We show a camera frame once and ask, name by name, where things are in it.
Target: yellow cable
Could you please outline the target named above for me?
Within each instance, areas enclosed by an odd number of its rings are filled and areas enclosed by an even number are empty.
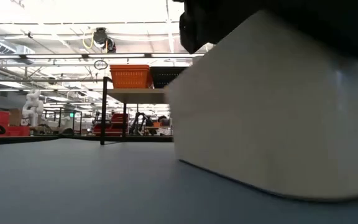
[[[93,46],[93,34],[94,32],[92,33],[92,40],[91,40],[91,46],[87,46],[87,44],[85,43],[85,33],[84,33],[84,37],[82,38],[82,44],[84,45],[84,47],[86,47],[87,49],[91,49],[92,46]]]

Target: black crate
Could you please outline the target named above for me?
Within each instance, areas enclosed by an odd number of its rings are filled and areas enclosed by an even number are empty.
[[[187,67],[150,67],[154,88],[164,88]]]

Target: orange basket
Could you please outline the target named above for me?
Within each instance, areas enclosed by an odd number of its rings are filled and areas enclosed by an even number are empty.
[[[114,88],[153,88],[148,65],[110,65]]]

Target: shelf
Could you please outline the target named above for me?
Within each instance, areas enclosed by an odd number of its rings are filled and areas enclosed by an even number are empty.
[[[108,95],[121,103],[164,104],[165,89],[113,89]]]

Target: gray table surface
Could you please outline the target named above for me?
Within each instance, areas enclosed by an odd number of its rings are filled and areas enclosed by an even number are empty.
[[[175,159],[173,143],[0,145],[0,224],[358,223],[358,200],[296,202]]]

